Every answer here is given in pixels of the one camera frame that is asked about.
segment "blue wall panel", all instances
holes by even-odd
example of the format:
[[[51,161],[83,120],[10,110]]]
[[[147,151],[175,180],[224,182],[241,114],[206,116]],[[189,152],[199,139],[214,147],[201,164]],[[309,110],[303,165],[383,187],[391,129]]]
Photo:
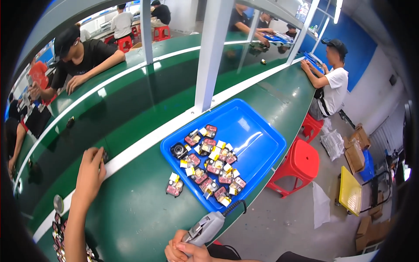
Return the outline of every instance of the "blue wall panel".
[[[319,8],[325,10],[326,5],[327,2],[321,0]],[[335,7],[331,5],[328,13],[334,15]],[[323,13],[317,10],[312,25],[320,25],[322,18]],[[348,90],[349,92],[352,91],[370,63],[375,49],[377,48],[377,44],[355,21],[344,13],[340,14],[337,24],[333,23],[332,20],[329,21],[326,31],[323,34],[323,38],[338,38],[345,43],[348,54],[345,58],[344,68],[349,72]],[[311,52],[315,43],[313,38],[306,35],[303,44],[301,45],[300,52]],[[319,43],[314,51],[314,55],[327,64],[325,45]]]

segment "workbench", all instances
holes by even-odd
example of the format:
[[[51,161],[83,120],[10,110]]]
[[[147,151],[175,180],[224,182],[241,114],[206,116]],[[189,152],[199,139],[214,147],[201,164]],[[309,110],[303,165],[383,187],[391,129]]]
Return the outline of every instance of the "workbench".
[[[197,34],[157,42],[153,44],[154,57],[197,47],[200,39],[201,35]],[[226,41],[245,39],[243,34],[229,33]],[[286,62],[286,58],[277,59],[279,53],[273,45],[267,52],[248,51],[242,59],[246,45],[225,45],[214,95]],[[199,49],[129,72],[105,85],[100,93],[86,97],[64,116],[60,115],[89,90],[144,61],[141,49],[126,53],[126,57],[126,62],[90,79],[72,95],[62,93],[52,102],[52,115],[59,116],[60,120],[35,147],[31,160],[36,162],[37,169],[29,176],[29,168],[24,167],[23,190],[16,194],[21,211],[33,216],[27,221],[30,232],[35,233],[51,212],[56,194],[65,198],[74,190],[85,149],[103,146],[112,159],[193,107]],[[297,135],[314,91],[300,64],[296,63],[231,97],[247,102],[286,139],[287,148],[274,168],[279,166]],[[72,116],[76,119],[75,124],[66,129]],[[19,167],[31,145],[28,139],[23,143]],[[86,241],[99,254],[99,259],[165,261],[164,248],[175,231],[189,229],[207,214],[187,187],[177,198],[165,194],[164,187],[172,171],[157,143],[102,184],[86,220]],[[272,175],[273,171],[269,171],[246,198],[248,205]],[[242,212],[243,207],[237,207],[226,218],[219,234]],[[50,260],[55,261],[52,244],[52,228],[49,228],[38,245]]]

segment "hand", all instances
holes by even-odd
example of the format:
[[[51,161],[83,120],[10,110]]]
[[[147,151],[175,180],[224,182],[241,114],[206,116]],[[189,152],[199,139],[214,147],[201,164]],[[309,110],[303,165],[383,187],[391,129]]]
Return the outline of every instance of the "hand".
[[[188,231],[186,230],[176,231],[175,236],[169,241],[169,245],[164,249],[167,260],[169,262],[212,262],[212,257],[205,245],[198,247],[193,244],[181,242],[182,237],[187,232]],[[188,259],[185,253],[192,255],[192,257]]]
[[[304,72],[307,72],[307,70],[310,70],[310,66],[308,65],[310,62],[306,62],[305,60],[302,60],[301,61],[301,69],[304,71]]]
[[[76,189],[72,202],[87,211],[96,198],[102,182],[105,180],[106,169],[102,161],[103,147],[89,148],[84,151],[79,173],[77,175]]]
[[[16,164],[16,159],[14,157],[12,157],[9,160],[9,173],[12,174],[13,171],[15,170],[15,164]]]
[[[87,80],[89,80],[89,76],[87,74],[73,76],[73,78],[71,78],[70,81],[68,81],[67,83],[67,88],[65,89],[67,91],[67,94],[70,95],[72,92],[74,92],[74,89],[76,87],[83,84]]]
[[[264,44],[266,47],[270,47],[271,44],[269,43],[268,39],[264,38],[263,36],[258,36],[259,41]]]
[[[28,88],[28,91],[31,99],[35,100],[41,94],[41,87],[36,81],[34,81],[32,86]]]

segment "cardboard box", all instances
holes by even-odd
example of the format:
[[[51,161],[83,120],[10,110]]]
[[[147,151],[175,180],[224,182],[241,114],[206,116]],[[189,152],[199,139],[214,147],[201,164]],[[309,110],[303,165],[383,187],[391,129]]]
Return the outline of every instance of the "cardboard box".
[[[343,141],[346,148],[345,156],[352,174],[364,170],[365,157],[359,143],[355,141],[348,141],[346,137],[343,138]]]
[[[351,137],[349,138],[349,141],[351,141],[352,138],[355,138],[360,143],[362,150],[369,149],[371,146],[371,141],[368,139],[368,136],[365,133],[365,130],[362,127],[362,124],[358,124],[355,127],[355,132],[351,135]]]

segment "black t-shirt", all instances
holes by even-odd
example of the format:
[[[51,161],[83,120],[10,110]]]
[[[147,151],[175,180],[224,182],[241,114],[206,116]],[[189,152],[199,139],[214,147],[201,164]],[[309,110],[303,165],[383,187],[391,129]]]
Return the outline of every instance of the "black t-shirt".
[[[70,76],[85,74],[118,50],[116,47],[105,44],[97,39],[87,40],[82,44],[84,46],[84,57],[80,64],[75,65],[71,60],[68,62],[58,62],[51,84],[53,89],[57,90],[63,87],[67,74]]]
[[[295,33],[290,33],[290,31],[287,31],[285,34],[286,34],[287,36],[290,36],[290,37],[292,37],[292,38],[295,38],[295,36],[297,35],[297,32],[295,32]]]
[[[7,119],[5,125],[6,125],[7,155],[9,157],[13,157],[15,153],[17,129],[18,129],[19,121],[14,118],[9,118]]]
[[[236,23],[242,22],[243,24],[249,26],[249,19],[245,13],[241,15],[237,12],[237,9],[231,11],[230,22],[228,23],[228,30],[230,32],[240,32],[240,29],[235,26]]]
[[[170,11],[167,5],[159,5],[156,7],[153,12],[151,12],[152,17],[157,17],[157,19],[160,19],[160,21],[168,25],[170,23]]]
[[[267,23],[266,21],[262,21],[262,20],[259,18],[258,28],[269,28],[269,27],[268,27],[268,23]]]
[[[9,118],[14,118],[18,121],[21,120],[21,114],[18,112],[18,101],[17,100],[13,100],[10,103]]]

